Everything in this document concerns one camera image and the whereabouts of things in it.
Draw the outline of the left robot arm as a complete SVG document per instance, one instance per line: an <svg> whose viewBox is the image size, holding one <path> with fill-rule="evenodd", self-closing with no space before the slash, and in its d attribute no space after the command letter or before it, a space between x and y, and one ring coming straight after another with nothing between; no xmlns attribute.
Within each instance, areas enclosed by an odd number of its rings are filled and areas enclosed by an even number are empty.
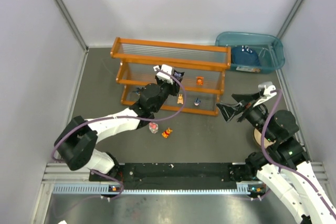
<svg viewBox="0 0 336 224"><path fill-rule="evenodd" d="M147 126L154 120L169 96L176 96L183 80L182 73L167 76L159 72L156 83L140 89L138 100L119 113L99 119L73 118L54 143L56 151L70 170L87 168L101 175L116 177L119 163L108 152L96 149L96 144L125 131Z"/></svg>

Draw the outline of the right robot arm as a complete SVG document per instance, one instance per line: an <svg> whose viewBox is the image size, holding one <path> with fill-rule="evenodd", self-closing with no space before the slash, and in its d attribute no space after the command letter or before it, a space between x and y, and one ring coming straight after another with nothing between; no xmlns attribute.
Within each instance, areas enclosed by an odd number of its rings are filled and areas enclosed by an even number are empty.
<svg viewBox="0 0 336 224"><path fill-rule="evenodd" d="M236 104L217 103L226 122L239 116L261 133L261 151L245 160L246 169L263 182L291 213L296 223L335 223L335 206L319 183L308 153L296 140L299 130L290 111L268 111L264 101L282 90L262 89L255 94L233 94Z"/></svg>

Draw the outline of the orange rabbit toy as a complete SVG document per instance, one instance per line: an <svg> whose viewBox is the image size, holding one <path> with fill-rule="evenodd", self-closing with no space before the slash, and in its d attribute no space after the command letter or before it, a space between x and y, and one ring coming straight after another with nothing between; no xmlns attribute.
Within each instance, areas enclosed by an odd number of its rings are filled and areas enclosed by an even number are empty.
<svg viewBox="0 0 336 224"><path fill-rule="evenodd" d="M178 95L177 104L184 104L184 98L181 93Z"/></svg>

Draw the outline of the black white Kuromi toy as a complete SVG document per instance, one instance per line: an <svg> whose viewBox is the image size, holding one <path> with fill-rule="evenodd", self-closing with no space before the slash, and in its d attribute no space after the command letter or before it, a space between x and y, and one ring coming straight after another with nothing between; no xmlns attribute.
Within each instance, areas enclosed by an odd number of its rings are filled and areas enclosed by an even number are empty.
<svg viewBox="0 0 336 224"><path fill-rule="evenodd" d="M184 76L184 72L179 72L174 70L173 76L179 81L181 82L183 80L183 76Z"/></svg>

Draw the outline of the pink heart flower toy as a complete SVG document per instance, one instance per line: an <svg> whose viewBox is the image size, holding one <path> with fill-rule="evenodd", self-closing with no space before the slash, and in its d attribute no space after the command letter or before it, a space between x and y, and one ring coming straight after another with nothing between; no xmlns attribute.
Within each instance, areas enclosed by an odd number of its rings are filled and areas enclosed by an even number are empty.
<svg viewBox="0 0 336 224"><path fill-rule="evenodd" d="M154 122L150 122L150 123L149 123L149 130L150 130L150 132L153 133L153 134L157 133L158 130L159 130L159 126L158 126L158 124L156 124L156 123L154 123Z"/></svg>

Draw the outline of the orange striped tiger toy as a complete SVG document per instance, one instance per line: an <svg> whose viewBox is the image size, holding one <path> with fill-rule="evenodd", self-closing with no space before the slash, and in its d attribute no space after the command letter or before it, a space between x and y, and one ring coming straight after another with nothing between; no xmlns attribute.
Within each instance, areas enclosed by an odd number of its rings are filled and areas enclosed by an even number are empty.
<svg viewBox="0 0 336 224"><path fill-rule="evenodd" d="M204 77L202 77L202 76L198 76L198 77L196 78L196 84L197 84L198 86L202 86L202 85L204 84Z"/></svg>

